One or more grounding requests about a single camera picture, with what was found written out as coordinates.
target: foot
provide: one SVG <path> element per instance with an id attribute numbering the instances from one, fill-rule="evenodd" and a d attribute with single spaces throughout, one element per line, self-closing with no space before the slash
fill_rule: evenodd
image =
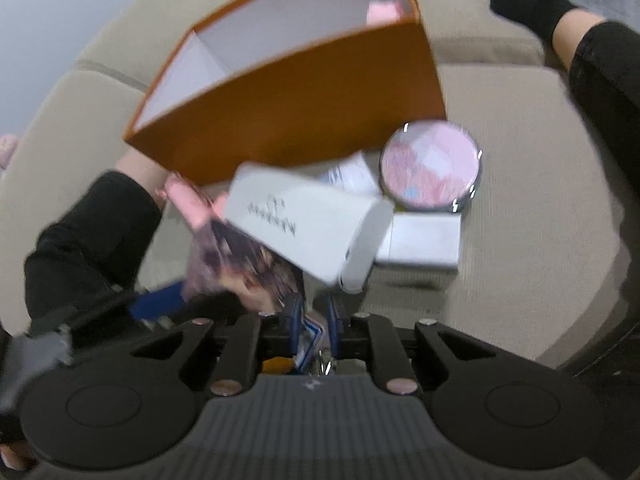
<path id="1" fill-rule="evenodd" d="M 528 27 L 548 44 L 560 18 L 575 9 L 569 0 L 491 0 L 490 7 L 496 14 Z"/>

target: beige couch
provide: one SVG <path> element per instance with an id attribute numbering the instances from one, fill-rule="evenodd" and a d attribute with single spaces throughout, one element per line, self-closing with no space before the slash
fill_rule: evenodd
<path id="1" fill-rule="evenodd" d="M 0 181 L 0 317 L 12 333 L 29 322 L 22 263 L 38 232 L 124 152 L 123 129 L 178 38 L 226 1 L 138 0 L 43 104 Z M 484 150 L 460 273 L 432 290 L 422 272 L 377 270 L 365 308 L 401 326 L 436 317 L 558 366 L 630 315 L 640 217 L 540 42 L 488 1 L 420 0 L 449 117 Z M 143 285 L 180 276 L 189 242 L 168 208 Z"/>

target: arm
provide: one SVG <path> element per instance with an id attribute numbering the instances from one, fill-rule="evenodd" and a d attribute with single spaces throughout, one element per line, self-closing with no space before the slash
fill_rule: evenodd
<path id="1" fill-rule="evenodd" d="M 129 150 L 58 222 L 24 264 L 31 318 L 119 285 L 132 286 L 161 219 L 166 171 Z"/>

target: pink object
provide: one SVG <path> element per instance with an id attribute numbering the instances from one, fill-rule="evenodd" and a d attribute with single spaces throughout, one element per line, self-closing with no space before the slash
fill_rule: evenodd
<path id="1" fill-rule="evenodd" d="M 19 139 L 13 134 L 6 134 L 0 137 L 0 168 L 6 170 L 9 162 L 18 147 Z"/>
<path id="2" fill-rule="evenodd" d="M 304 291 L 302 272 L 231 224 L 212 219 L 193 233 L 182 297 L 234 293 L 249 312 L 279 312 Z"/>
<path id="3" fill-rule="evenodd" d="M 167 177 L 164 189 L 158 194 L 176 206 L 194 232 L 212 218 L 224 219 L 227 193 L 221 194 L 214 202 L 178 173 L 172 173 Z"/>
<path id="4" fill-rule="evenodd" d="M 388 192 L 410 209 L 455 212 L 475 193 L 480 157 L 475 142 L 447 121 L 407 123 L 389 140 L 381 160 Z"/>
<path id="5" fill-rule="evenodd" d="M 372 1 L 367 9 L 367 25 L 381 25 L 397 22 L 404 16 L 404 9 L 400 0 L 388 2 Z"/>

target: leg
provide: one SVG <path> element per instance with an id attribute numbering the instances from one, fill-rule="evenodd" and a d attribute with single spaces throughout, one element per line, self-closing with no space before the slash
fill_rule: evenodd
<path id="1" fill-rule="evenodd" d="M 32 319 L 106 290 L 134 284 L 158 227 L 155 190 L 166 171 L 129 150 L 59 222 L 46 228 L 24 264 Z"/>
<path id="2" fill-rule="evenodd" d="M 602 16 L 582 9 L 572 9 L 560 18 L 553 33 L 552 46 L 567 70 L 571 68 L 575 52 L 585 34 L 604 21 Z"/>
<path id="3" fill-rule="evenodd" d="M 640 194 L 640 36 L 568 0 L 491 0 L 491 8 L 554 48 L 575 101 Z"/>

